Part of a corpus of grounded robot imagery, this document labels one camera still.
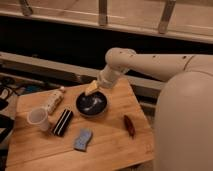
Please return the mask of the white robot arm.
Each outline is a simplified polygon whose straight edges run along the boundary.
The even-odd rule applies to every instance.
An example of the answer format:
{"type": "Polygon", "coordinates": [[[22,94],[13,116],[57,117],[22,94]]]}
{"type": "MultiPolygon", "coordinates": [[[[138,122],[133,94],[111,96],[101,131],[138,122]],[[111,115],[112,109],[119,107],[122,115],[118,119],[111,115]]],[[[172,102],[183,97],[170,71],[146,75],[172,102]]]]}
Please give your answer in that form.
{"type": "Polygon", "coordinates": [[[213,171],[213,55],[112,48],[86,89],[111,88],[128,70],[165,83],[154,121],[154,171],[213,171]]]}

